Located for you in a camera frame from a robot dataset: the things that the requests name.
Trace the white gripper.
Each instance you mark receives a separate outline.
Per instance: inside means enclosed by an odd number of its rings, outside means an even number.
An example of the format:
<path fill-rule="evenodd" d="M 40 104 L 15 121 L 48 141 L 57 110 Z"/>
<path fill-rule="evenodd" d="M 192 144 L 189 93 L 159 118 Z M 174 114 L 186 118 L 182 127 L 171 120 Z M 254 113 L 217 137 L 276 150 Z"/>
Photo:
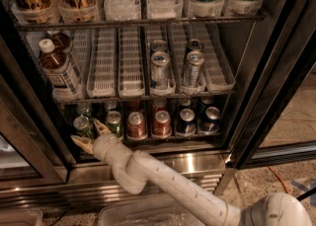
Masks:
<path fill-rule="evenodd" d="M 94 118 L 93 123 L 100 135 L 95 141 L 78 135 L 71 135 L 71 139 L 86 153 L 93 154 L 96 159 L 112 165 L 122 156 L 121 142 L 115 135 L 110 134 L 109 128 L 98 119 Z"/>

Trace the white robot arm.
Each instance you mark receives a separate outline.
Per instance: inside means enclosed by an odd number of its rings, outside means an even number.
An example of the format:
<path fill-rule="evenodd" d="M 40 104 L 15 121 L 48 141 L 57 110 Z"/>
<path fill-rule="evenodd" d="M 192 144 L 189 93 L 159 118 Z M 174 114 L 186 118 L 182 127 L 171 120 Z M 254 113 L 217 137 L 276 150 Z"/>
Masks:
<path fill-rule="evenodd" d="M 118 184 L 139 194 L 151 182 L 206 226 L 312 226 L 304 206 L 290 194 L 273 192 L 246 209 L 235 207 L 191 182 L 144 151 L 132 151 L 97 119 L 73 121 L 73 142 L 110 165 Z"/>

